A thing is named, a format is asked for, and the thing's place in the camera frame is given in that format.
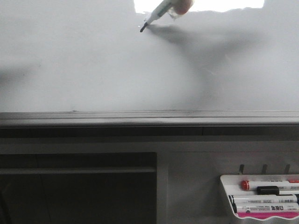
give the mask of marker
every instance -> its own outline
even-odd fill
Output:
[[[298,203],[234,203],[235,213],[299,212]]]
[[[150,25],[154,20],[160,19],[178,0],[164,0],[160,5],[152,12],[150,17],[146,20],[144,26],[141,28],[140,33]]]
[[[246,213],[239,212],[237,213],[240,218],[253,217],[259,219],[266,219],[273,216],[283,217],[283,218],[295,218],[299,216],[298,212],[273,212],[273,213]]]
[[[299,181],[242,181],[243,190],[256,190],[260,186],[277,186],[279,190],[299,190]]]
[[[299,194],[293,195],[229,195],[234,203],[299,203]]]

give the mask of marker holder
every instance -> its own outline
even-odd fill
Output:
[[[221,196],[224,201],[225,209],[230,218],[230,224],[298,224],[299,216],[294,218],[269,217],[267,219],[258,219],[254,217],[238,217],[234,213],[233,206],[229,200],[229,195],[256,195],[256,191],[245,191],[241,188],[242,181],[271,181],[271,180],[299,180],[299,175],[222,175]],[[283,194],[299,194],[296,191],[283,191]]]

